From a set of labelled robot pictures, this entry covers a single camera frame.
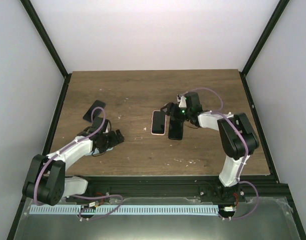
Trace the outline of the black phone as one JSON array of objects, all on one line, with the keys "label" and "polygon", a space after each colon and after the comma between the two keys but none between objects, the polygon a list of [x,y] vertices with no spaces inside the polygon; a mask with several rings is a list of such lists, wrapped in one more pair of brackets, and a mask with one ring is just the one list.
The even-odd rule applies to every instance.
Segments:
[{"label": "black phone", "polygon": [[182,140],[183,138],[183,121],[170,117],[168,138],[170,140]]}]

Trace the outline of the dark blue phone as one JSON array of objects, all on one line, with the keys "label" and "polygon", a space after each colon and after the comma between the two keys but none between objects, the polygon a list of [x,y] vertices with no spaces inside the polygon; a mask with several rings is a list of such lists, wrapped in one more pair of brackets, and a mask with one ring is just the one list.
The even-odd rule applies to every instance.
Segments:
[{"label": "dark blue phone", "polygon": [[100,100],[95,100],[91,107],[86,111],[86,113],[83,116],[83,120],[92,123],[94,118],[97,117],[101,112],[102,109],[104,109],[106,106],[106,103]]}]

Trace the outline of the light blue phone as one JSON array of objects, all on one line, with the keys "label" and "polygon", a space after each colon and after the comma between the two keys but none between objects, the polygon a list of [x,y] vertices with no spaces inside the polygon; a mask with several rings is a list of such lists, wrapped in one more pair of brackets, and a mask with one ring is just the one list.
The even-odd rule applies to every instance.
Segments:
[{"label": "light blue phone", "polygon": [[96,148],[96,149],[94,149],[94,150],[91,152],[91,154],[94,154],[94,155],[103,154],[103,153],[105,153],[105,152],[112,151],[112,150],[113,150],[113,147],[108,148],[108,149],[106,149],[106,150]]}]

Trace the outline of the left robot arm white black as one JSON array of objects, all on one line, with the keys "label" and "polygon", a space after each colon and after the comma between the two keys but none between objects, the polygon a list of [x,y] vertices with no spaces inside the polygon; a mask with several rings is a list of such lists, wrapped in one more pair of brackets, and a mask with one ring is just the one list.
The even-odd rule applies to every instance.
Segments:
[{"label": "left robot arm white black", "polygon": [[96,117],[67,145],[47,155],[33,157],[24,185],[23,196],[37,205],[56,205],[62,198],[77,195],[89,202],[95,190],[83,177],[66,177],[66,171],[84,156],[98,156],[113,149],[125,140],[119,129],[112,130],[111,122]]}]

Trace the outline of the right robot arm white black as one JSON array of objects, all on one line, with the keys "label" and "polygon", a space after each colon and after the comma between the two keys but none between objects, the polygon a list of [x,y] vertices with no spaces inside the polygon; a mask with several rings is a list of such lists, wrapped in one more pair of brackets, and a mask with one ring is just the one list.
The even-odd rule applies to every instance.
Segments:
[{"label": "right robot arm white black", "polygon": [[160,113],[169,117],[168,137],[171,140],[182,140],[184,122],[187,121],[197,128],[219,132],[226,157],[214,193],[223,202],[237,194],[242,170],[259,147],[258,137],[247,115],[203,110],[195,91],[179,94],[177,103],[169,102],[160,109]]}]

